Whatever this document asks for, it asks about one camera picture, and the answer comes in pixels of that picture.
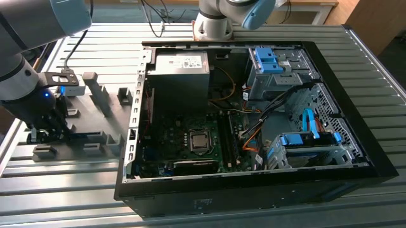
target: gray holder block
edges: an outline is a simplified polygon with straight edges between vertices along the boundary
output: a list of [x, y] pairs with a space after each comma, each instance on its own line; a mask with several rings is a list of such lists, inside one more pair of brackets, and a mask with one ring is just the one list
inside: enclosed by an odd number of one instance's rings
[[36, 146], [34, 151], [34, 157], [38, 159], [52, 159], [56, 156], [56, 150], [52, 146]]
[[119, 92], [117, 95], [119, 99], [121, 105], [131, 105], [133, 104], [133, 94], [129, 88], [119, 88]]
[[72, 138], [67, 142], [51, 142], [47, 145], [39, 145], [34, 150], [32, 160], [63, 161], [95, 157], [118, 158], [121, 156], [125, 145], [121, 134], [117, 140], [103, 131], [81, 134], [83, 135], [79, 138]]
[[91, 99], [94, 104], [101, 108], [106, 117], [111, 116], [111, 108], [109, 101], [109, 93], [105, 86], [98, 83], [98, 74], [95, 72], [86, 72], [82, 75], [85, 84], [89, 86], [91, 91]]
[[115, 156], [121, 156], [123, 145], [125, 145], [125, 139], [123, 139], [122, 135], [119, 134], [119, 138], [117, 141], [114, 140], [113, 136], [109, 135], [106, 145], [109, 146], [113, 154]]
[[67, 118], [79, 118], [81, 111], [77, 108], [68, 109], [68, 117]]

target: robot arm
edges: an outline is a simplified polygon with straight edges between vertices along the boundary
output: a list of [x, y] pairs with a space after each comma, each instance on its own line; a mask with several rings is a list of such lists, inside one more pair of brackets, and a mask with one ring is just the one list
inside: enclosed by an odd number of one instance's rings
[[0, 105], [32, 130], [66, 134], [67, 108], [50, 90], [52, 74], [38, 73], [20, 54], [91, 26], [83, 0], [0, 0]]
[[275, 0], [202, 0], [194, 24], [198, 40], [227, 40], [233, 36], [231, 21], [255, 30], [266, 22]]

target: metal workbench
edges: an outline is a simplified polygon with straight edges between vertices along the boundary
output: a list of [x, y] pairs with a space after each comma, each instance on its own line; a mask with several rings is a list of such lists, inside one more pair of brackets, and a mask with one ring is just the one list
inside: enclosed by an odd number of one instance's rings
[[[44, 71], [60, 71], [79, 36], [58, 42]], [[118, 160], [35, 163], [35, 145], [18, 145], [26, 135], [15, 121], [0, 147], [0, 227], [406, 226], [406, 93], [354, 32], [341, 26], [266, 26], [257, 31], [235, 27], [235, 39], [317, 43], [401, 176], [325, 204], [143, 220], [114, 200]], [[98, 72], [107, 91], [131, 86], [145, 40], [191, 40], [191, 25], [173, 24], [155, 38], [146, 24], [95, 24], [70, 66], [78, 74]]]

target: blue plastic tab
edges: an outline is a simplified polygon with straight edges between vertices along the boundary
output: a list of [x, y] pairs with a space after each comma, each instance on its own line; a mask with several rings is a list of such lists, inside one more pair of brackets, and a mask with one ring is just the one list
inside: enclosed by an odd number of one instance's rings
[[261, 65], [262, 73], [282, 73], [284, 68], [280, 67], [277, 56], [273, 49], [269, 47], [255, 48], [257, 60]]
[[300, 134], [286, 134], [285, 137], [289, 145], [304, 145], [304, 140]]
[[337, 143], [342, 143], [342, 141], [344, 141], [342, 135], [338, 132], [336, 132], [333, 135], [337, 140]]
[[274, 153], [274, 148], [267, 152], [266, 159], [269, 159], [271, 157], [273, 153]]
[[288, 141], [286, 141], [286, 138], [284, 136], [281, 136], [281, 142], [282, 142], [282, 146], [288, 145]]

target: black cable on table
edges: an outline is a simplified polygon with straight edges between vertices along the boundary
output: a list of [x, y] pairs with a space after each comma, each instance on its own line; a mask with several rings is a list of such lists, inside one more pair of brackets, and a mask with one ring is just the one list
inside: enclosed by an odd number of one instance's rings
[[[95, 7], [94, 0], [90, 0], [90, 18], [94, 18], [94, 7]], [[82, 37], [81, 37], [78, 43], [77, 43], [75, 46], [74, 46], [74, 49], [71, 50], [71, 52], [70, 52], [67, 58], [64, 59], [64, 62], [63, 62], [63, 67], [64, 67], [64, 69], [70, 68], [70, 66], [68, 66], [70, 58], [72, 57], [74, 52], [77, 51], [77, 49], [78, 49], [78, 47], [79, 47], [79, 45], [81, 45], [81, 43], [82, 43], [85, 37], [87, 36], [87, 33], [89, 33], [89, 30], [86, 30], [86, 31], [83, 32]]]
[[141, 0], [141, 3], [142, 3], [142, 7], [143, 7], [143, 10], [147, 12], [146, 10], [146, 4], [147, 6], [150, 6], [150, 8], [155, 11], [155, 13], [158, 14], [158, 16], [161, 17], [161, 19], [163, 20], [165, 23], [167, 23], [165, 17], [161, 15], [161, 12], [155, 9], [155, 7], [147, 2], [147, 0]]
[[163, 33], [165, 33], [165, 27], [162, 27], [161, 29], [161, 34], [157, 35], [155, 31], [154, 31], [154, 28], [153, 28], [153, 24], [151, 24], [151, 21], [150, 21], [150, 18], [149, 18], [149, 14], [147, 14], [147, 10], [146, 10], [146, 0], [141, 0], [141, 3], [142, 3], [142, 9], [145, 11], [145, 15], [146, 15], [146, 19], [147, 19], [147, 22], [149, 22], [149, 25], [150, 25], [150, 28], [151, 28], [151, 31], [154, 33], [154, 35], [161, 38], [163, 36]]

